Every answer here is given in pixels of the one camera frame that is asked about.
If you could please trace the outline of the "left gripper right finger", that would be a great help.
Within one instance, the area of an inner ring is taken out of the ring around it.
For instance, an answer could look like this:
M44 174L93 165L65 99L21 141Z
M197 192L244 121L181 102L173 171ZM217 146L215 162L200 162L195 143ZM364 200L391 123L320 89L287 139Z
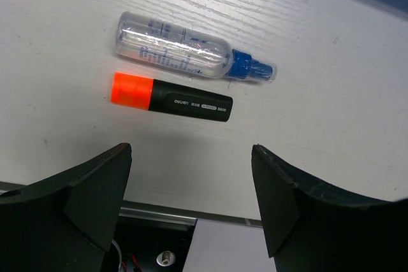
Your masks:
M407 200L336 187L262 145L251 157L268 255L277 271L406 271Z

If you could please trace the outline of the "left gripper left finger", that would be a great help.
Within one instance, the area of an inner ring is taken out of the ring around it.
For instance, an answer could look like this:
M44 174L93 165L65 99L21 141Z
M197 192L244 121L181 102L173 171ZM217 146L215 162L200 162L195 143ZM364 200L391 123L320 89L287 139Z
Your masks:
M120 143L44 180L1 194L1 271L99 271L132 163Z

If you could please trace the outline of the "orange capped black highlighter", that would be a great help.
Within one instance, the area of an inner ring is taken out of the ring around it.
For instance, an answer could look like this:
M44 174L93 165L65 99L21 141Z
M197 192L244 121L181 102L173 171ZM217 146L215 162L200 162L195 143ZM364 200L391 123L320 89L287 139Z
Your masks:
M141 110L227 122L233 98L162 80L115 73L111 102Z

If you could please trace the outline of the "clear bottle blue cap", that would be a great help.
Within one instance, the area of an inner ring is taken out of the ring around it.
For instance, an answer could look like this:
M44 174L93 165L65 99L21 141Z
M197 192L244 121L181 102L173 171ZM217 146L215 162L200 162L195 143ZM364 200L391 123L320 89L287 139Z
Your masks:
M115 49L120 56L202 78L271 82L277 74L276 65L224 39L128 11L120 16Z

